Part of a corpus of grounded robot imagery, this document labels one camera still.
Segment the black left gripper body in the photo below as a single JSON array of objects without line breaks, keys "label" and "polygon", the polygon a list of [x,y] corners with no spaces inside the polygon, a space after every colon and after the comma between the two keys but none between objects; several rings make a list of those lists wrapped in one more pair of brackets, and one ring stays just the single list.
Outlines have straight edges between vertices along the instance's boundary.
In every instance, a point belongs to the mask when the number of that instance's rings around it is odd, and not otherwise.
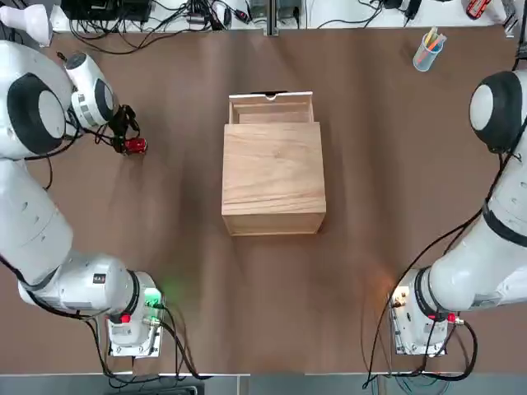
[{"label": "black left gripper body", "polygon": [[129,105],[120,105],[110,120],[110,129],[116,137],[126,138],[128,129],[138,132],[136,114]]}]

